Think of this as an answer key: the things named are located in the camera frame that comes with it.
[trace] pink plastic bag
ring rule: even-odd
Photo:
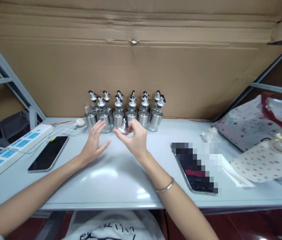
[[[271,140],[282,132],[282,100],[271,98],[273,95],[264,92],[232,109],[214,127],[242,151]]]

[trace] cardboard box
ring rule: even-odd
[[[89,90],[161,90],[165,116],[212,119],[282,53],[280,19],[279,0],[8,0],[0,51],[48,117],[82,117]]]

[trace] white cable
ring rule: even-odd
[[[64,133],[65,131],[69,130],[70,128],[72,128],[73,126],[76,126],[77,124],[73,124],[72,126],[65,128],[65,130],[63,130],[62,132],[58,133],[56,136],[52,137],[51,139],[49,139],[49,135],[51,133],[53,133],[54,131],[50,132],[47,136],[47,141],[51,141],[52,139],[56,138],[57,136],[59,136],[60,134]]]
[[[19,150],[13,150],[13,149],[11,149],[11,148],[2,148],[2,147],[0,147],[0,149],[1,149],[1,150],[12,151],[12,152],[20,152],[20,153],[24,153],[24,154],[30,154],[30,153],[32,153],[32,152],[28,153],[28,152],[23,152],[23,151],[19,151]]]
[[[85,129],[87,126],[83,127],[83,128],[80,128],[80,129],[69,129],[71,131],[82,131],[83,129]]]
[[[63,123],[63,124],[61,124],[60,126],[58,126],[57,128],[55,128],[52,132],[50,132],[50,133],[47,135],[46,138],[43,138],[42,140],[51,141],[52,139],[56,138],[57,136],[59,136],[60,134],[64,133],[64,132],[67,131],[67,130],[71,130],[71,131],[82,131],[83,129],[86,128],[86,126],[85,126],[84,128],[77,129],[77,130],[70,129],[70,128],[73,127],[73,126],[78,126],[77,123],[73,124],[73,125],[70,126],[69,128],[60,128],[60,127],[62,127],[63,125],[68,124],[68,123]],[[58,130],[58,129],[65,129],[65,130],[62,131],[62,132],[60,132],[59,134],[57,134],[55,137],[53,137],[53,138],[51,138],[51,139],[48,139],[49,135],[50,135],[51,133],[55,132],[55,131]],[[3,148],[3,147],[0,147],[0,149],[1,149],[1,150],[12,151],[12,152],[20,152],[20,153],[24,153],[24,154],[31,154],[31,153],[33,153],[37,148],[35,148],[32,152],[29,152],[31,149],[29,149],[28,152],[23,152],[23,151],[20,151],[20,150],[13,150],[13,149],[11,149],[11,148]]]

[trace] table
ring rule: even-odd
[[[75,118],[47,118],[44,124],[75,120]],[[195,204],[201,208],[281,208],[282,185],[275,181],[255,184],[254,188],[238,188],[222,172],[215,172],[220,193],[215,196],[192,193],[171,152],[172,142],[202,143],[200,134],[210,123],[182,119],[163,119],[158,132],[148,131],[147,148],[158,163],[175,178]],[[88,131],[65,132],[70,139],[53,169],[80,153]],[[106,151],[86,168],[73,175],[41,207],[41,210],[105,210],[105,209],[160,209],[164,208],[159,195],[142,166],[113,132],[101,134],[100,144],[111,140]],[[222,154],[228,160],[240,151],[227,140],[222,140]],[[47,173],[28,173],[27,169],[46,143],[33,154],[24,155],[0,175],[0,204],[37,181]]]

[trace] metal rack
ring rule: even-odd
[[[239,104],[239,102],[243,100],[252,91],[253,88],[261,88],[269,91],[282,93],[282,87],[276,87],[260,83],[262,79],[264,79],[264,77],[281,61],[281,59],[282,54],[253,83],[251,83],[245,91],[243,91],[235,100],[233,100],[233,102],[229,106],[227,106],[227,108],[213,121],[219,120],[231,109],[235,108]],[[44,119],[46,119],[46,115],[44,114],[44,112],[32,98],[32,96],[22,84],[18,76],[15,74],[8,62],[0,53],[0,84],[2,83],[5,83],[12,90],[12,92],[17,96],[17,98],[24,105],[24,107],[29,111],[31,129],[36,126],[37,116],[39,116],[39,120],[43,121]]]
[[[218,121],[229,111],[235,108],[254,88],[261,88],[268,91],[282,93],[282,87],[272,86],[268,84],[260,83],[265,76],[282,60],[282,54],[278,57],[253,83],[251,83],[236,99],[234,99],[222,113],[220,113],[213,122]]]
[[[23,106],[29,111],[31,129],[36,127],[37,115],[42,121],[46,119],[44,112],[0,53],[0,84],[2,83],[5,83],[11,89]]]

